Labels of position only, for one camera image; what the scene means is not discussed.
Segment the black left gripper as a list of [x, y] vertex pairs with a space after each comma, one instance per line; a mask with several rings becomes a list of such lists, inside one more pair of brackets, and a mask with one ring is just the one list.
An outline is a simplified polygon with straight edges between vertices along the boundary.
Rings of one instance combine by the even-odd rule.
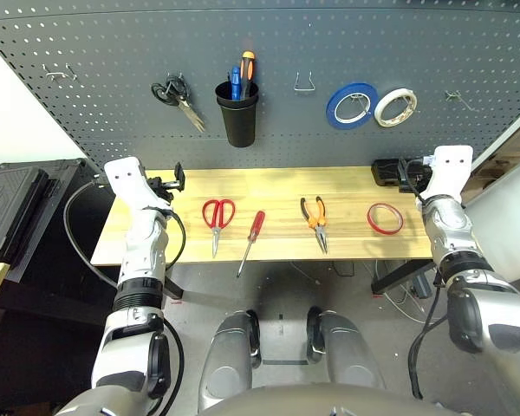
[[148, 178], [146, 180], [148, 186], [153, 193], [167, 203], [171, 203], [174, 199], [172, 190], [183, 191], [185, 189], [185, 173], [180, 162], [174, 167], [174, 181], [165, 182], [160, 176]]

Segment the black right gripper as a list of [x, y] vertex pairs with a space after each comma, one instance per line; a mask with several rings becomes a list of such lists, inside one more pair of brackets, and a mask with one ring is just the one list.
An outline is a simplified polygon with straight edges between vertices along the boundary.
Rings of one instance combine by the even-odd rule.
[[397, 165], [399, 192], [412, 193], [411, 183], [418, 192], [423, 192], [432, 176], [432, 168], [423, 165], [420, 159], [400, 159]]

